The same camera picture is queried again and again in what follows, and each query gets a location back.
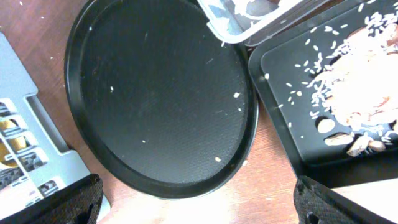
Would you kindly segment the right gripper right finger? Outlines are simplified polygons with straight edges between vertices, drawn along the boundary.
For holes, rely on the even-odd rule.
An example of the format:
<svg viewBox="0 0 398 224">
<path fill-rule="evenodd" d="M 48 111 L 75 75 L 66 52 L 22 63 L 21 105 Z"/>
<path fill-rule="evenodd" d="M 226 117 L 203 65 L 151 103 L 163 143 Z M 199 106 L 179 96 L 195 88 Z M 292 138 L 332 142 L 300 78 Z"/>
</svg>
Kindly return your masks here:
<svg viewBox="0 0 398 224">
<path fill-rule="evenodd" d="M 297 178 L 294 206 L 300 224 L 391 222 L 307 176 Z"/>
</svg>

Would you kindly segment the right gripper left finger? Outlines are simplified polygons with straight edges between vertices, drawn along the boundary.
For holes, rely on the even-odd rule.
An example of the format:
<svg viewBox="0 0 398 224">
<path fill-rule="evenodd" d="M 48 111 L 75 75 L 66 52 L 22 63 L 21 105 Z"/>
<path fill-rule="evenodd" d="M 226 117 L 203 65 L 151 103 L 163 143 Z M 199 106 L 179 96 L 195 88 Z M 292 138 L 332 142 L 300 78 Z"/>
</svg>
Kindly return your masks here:
<svg viewBox="0 0 398 224">
<path fill-rule="evenodd" d="M 97 174 L 90 174 L 2 219 L 1 224 L 96 224 L 103 196 L 102 179 Z"/>
</svg>

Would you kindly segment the food scraps pile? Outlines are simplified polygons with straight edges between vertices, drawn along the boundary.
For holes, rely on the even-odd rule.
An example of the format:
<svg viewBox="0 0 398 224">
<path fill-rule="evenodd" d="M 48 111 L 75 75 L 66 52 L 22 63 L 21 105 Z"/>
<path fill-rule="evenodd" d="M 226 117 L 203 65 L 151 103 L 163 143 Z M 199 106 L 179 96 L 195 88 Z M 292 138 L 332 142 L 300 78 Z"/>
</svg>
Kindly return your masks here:
<svg viewBox="0 0 398 224">
<path fill-rule="evenodd" d="M 353 15 L 310 30 L 317 60 L 301 68 L 313 75 L 302 85 L 316 135 L 357 157 L 385 151 L 397 132 L 397 11 Z"/>
</svg>

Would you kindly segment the yellow bowl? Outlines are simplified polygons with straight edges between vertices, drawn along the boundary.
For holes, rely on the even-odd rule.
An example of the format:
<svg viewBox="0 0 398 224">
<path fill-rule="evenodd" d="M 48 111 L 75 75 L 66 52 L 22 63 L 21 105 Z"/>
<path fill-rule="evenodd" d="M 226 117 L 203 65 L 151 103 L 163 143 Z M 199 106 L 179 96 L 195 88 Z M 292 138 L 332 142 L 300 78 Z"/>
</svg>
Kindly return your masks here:
<svg viewBox="0 0 398 224">
<path fill-rule="evenodd" d="M 1 129 L 7 131 L 8 129 L 16 128 L 17 125 L 13 120 L 1 121 Z M 19 151 L 27 147 L 27 142 L 24 136 L 11 139 L 9 144 L 16 150 Z M 9 154 L 7 147 L 1 142 L 1 170 L 11 169 L 17 167 L 16 162 L 6 161 L 5 156 Z"/>
</svg>

